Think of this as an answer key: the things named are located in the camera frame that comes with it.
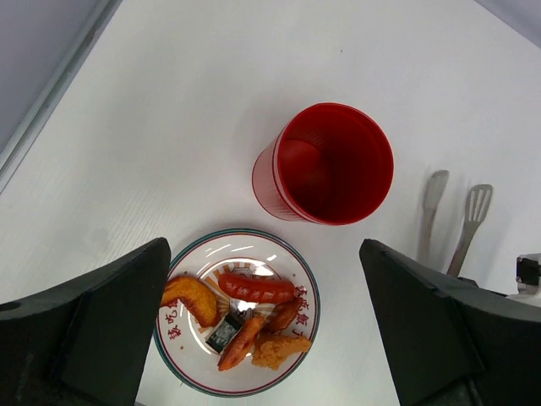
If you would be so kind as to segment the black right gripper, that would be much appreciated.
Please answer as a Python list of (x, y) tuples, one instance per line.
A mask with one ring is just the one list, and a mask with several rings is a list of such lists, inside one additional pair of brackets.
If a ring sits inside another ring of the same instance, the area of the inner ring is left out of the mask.
[(374, 239), (359, 258), (402, 405), (538, 405), (540, 254), (516, 258), (516, 294), (447, 276)]

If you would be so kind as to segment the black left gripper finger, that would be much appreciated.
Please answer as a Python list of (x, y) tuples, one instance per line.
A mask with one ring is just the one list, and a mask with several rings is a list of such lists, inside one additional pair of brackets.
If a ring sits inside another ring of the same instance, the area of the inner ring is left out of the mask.
[(164, 238), (1, 306), (3, 405), (133, 405), (171, 260)]

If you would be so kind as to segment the black seaweed sushi roll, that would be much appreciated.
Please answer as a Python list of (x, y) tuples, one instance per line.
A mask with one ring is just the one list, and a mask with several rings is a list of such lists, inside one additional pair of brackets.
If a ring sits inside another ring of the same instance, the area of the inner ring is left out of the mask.
[(244, 320), (242, 318), (239, 318), (235, 314), (228, 313), (213, 329), (210, 336), (205, 340), (205, 343), (215, 352), (220, 354), (240, 332), (243, 324)]

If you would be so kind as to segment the stainless steel tongs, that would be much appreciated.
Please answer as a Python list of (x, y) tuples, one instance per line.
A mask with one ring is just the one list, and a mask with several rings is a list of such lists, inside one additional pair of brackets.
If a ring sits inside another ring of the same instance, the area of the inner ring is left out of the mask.
[[(422, 214), (420, 217), (417, 261), (425, 266), (428, 265), (435, 216), (449, 177), (448, 170), (435, 171), (428, 177), (424, 186), (421, 201)], [(468, 191), (465, 199), (462, 232), (451, 263), (448, 266), (447, 275), (459, 277), (475, 233), (487, 217), (493, 195), (494, 188), (491, 184), (476, 184)]]

